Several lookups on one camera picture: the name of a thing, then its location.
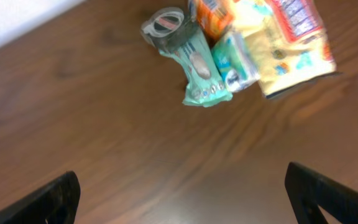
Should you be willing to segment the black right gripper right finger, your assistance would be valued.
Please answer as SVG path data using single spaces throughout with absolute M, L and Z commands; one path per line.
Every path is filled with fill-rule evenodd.
M 285 188 L 298 223 L 326 223 L 321 208 L 341 223 L 358 223 L 358 192 L 300 163 L 289 163 Z

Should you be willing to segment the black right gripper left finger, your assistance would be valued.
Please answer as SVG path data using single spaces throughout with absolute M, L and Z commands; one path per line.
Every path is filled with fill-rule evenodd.
M 68 171 L 0 211 L 1 224 L 74 224 L 81 195 Z

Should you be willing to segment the mint green wipes pack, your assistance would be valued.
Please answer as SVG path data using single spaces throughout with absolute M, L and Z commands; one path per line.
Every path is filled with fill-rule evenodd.
M 188 83 L 184 105 L 210 107 L 232 99 L 232 93 L 224 85 L 201 29 L 176 50 L 160 50 L 159 53 L 174 59 L 185 72 Z

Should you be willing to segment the cream snack bag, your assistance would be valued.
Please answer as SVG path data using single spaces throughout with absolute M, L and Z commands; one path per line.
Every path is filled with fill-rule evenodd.
M 233 29 L 242 36 L 266 98 L 316 77 L 336 63 L 312 0 L 228 1 Z

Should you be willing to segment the teal Kleenex tissue pack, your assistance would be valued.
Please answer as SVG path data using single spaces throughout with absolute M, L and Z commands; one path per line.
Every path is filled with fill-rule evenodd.
M 211 53 L 228 91 L 241 91 L 260 79 L 257 66 L 240 33 L 224 34 Z

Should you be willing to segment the orange Kleenex tissue pack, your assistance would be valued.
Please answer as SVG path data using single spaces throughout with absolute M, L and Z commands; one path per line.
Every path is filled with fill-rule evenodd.
M 214 40 L 218 40 L 234 21 L 227 0 L 188 0 L 188 9 L 192 19 Z

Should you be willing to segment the dark green round-logo packet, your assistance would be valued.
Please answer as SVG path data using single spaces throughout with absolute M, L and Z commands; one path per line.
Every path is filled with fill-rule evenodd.
M 198 30 L 198 24 L 179 7 L 157 11 L 141 28 L 145 41 L 163 52 L 173 52 Z

